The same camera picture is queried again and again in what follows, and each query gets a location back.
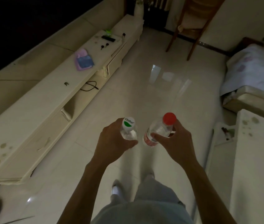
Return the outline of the person's right hand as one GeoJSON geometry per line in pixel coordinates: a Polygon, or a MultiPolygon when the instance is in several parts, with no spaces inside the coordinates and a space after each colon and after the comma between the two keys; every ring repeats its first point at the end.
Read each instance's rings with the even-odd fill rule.
{"type": "Polygon", "coordinates": [[[173,124],[174,133],[166,142],[159,142],[181,167],[186,169],[190,163],[196,162],[191,133],[182,126],[179,120],[173,124]]]}

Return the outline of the person's left hand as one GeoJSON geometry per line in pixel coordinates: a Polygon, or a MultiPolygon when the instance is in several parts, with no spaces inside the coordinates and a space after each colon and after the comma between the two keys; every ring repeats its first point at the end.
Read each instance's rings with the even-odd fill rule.
{"type": "Polygon", "coordinates": [[[103,128],[100,133],[93,159],[102,166],[119,159],[128,149],[122,148],[122,139],[120,133],[123,118],[119,118],[110,125],[103,128]]]}

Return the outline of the clear bottle with red cap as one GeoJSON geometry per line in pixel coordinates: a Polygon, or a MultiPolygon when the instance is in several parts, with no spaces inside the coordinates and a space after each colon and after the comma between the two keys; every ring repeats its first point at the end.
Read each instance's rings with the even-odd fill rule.
{"type": "Polygon", "coordinates": [[[173,129],[173,124],[176,120],[176,115],[174,113],[168,112],[164,114],[163,117],[160,117],[157,120],[153,121],[144,134],[144,145],[154,147],[158,144],[158,141],[156,141],[156,139],[151,136],[152,133],[156,133],[163,137],[169,137],[173,129]]]}

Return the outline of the clear bottle with white cap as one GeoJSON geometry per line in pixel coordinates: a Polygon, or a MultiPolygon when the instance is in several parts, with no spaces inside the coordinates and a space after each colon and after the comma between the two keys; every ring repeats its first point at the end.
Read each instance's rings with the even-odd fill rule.
{"type": "Polygon", "coordinates": [[[137,140],[137,127],[133,117],[123,118],[120,133],[126,140],[137,140]]]}

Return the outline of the person's left forearm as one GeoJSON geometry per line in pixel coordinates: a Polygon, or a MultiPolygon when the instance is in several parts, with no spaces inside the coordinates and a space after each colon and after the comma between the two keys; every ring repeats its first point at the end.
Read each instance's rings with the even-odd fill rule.
{"type": "Polygon", "coordinates": [[[109,164],[91,159],[57,224],[90,224],[100,182],[109,164]]]}

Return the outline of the person's right forearm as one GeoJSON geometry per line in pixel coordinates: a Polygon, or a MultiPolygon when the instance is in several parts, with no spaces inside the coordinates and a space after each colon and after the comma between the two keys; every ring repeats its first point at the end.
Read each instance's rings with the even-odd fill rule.
{"type": "Polygon", "coordinates": [[[192,186],[202,224],[237,224],[197,162],[179,162],[192,186]]]}

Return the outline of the person's white shoe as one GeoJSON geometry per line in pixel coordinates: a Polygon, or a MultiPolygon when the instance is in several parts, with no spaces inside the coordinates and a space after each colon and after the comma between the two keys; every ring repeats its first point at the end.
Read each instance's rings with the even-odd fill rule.
{"type": "Polygon", "coordinates": [[[112,188],[111,188],[111,197],[110,197],[111,203],[122,203],[125,201],[122,185],[119,180],[115,180],[113,182],[112,188]]]}

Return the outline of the person's grey trousers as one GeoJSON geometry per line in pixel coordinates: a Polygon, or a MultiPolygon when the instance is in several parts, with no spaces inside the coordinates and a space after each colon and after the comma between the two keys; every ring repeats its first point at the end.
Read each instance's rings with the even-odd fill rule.
{"type": "Polygon", "coordinates": [[[194,224],[175,192],[149,174],[129,202],[109,203],[90,224],[194,224]]]}

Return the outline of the cream low media cabinet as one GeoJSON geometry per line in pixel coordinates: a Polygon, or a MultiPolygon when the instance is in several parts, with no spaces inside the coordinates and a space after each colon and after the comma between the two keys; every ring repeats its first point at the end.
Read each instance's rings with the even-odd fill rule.
{"type": "Polygon", "coordinates": [[[23,184],[55,143],[121,66],[140,39],[144,20],[127,14],[109,42],[97,32],[81,46],[94,66],[77,71],[74,54],[0,115],[0,185],[23,184]],[[101,45],[109,43],[100,50],[101,45]]]}

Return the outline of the cream bedside cabinet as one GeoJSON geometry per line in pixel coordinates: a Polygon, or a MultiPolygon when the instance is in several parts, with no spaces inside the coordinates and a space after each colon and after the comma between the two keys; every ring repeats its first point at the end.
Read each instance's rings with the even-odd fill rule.
{"type": "Polygon", "coordinates": [[[264,118],[242,109],[236,124],[217,123],[207,176],[237,224],[264,224],[264,118]]]}

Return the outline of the pink and blue cloth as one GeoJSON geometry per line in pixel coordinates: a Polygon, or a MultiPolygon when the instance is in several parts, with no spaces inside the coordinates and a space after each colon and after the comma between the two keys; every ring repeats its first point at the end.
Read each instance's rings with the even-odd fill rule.
{"type": "Polygon", "coordinates": [[[79,49],[74,53],[74,56],[74,63],[77,71],[84,71],[94,66],[93,59],[88,54],[86,49],[79,49]]]}

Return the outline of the bed with white sheet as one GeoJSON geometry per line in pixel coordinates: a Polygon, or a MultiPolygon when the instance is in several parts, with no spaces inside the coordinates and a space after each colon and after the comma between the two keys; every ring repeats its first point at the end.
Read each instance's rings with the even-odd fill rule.
{"type": "Polygon", "coordinates": [[[219,93],[223,108],[234,113],[246,109],[264,117],[264,43],[242,38],[226,66],[219,93]]]}

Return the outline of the wooden chair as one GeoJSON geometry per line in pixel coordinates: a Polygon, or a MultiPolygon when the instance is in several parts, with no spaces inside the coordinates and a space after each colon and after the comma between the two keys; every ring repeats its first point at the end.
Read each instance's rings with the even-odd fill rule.
{"type": "Polygon", "coordinates": [[[194,39],[187,61],[190,60],[194,49],[210,22],[225,0],[185,0],[177,21],[175,32],[169,42],[168,52],[179,34],[189,35],[194,39]]]}

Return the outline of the white vase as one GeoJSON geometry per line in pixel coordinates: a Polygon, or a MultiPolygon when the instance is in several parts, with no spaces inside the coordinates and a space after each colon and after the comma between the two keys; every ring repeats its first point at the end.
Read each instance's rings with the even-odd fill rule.
{"type": "Polygon", "coordinates": [[[144,0],[135,0],[134,16],[143,20],[144,17],[144,0]]]}

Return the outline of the black television screen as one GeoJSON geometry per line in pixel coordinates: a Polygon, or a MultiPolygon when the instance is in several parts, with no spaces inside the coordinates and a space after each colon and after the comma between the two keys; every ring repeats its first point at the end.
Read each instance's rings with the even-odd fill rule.
{"type": "Polygon", "coordinates": [[[0,0],[0,70],[103,0],[0,0]]]}

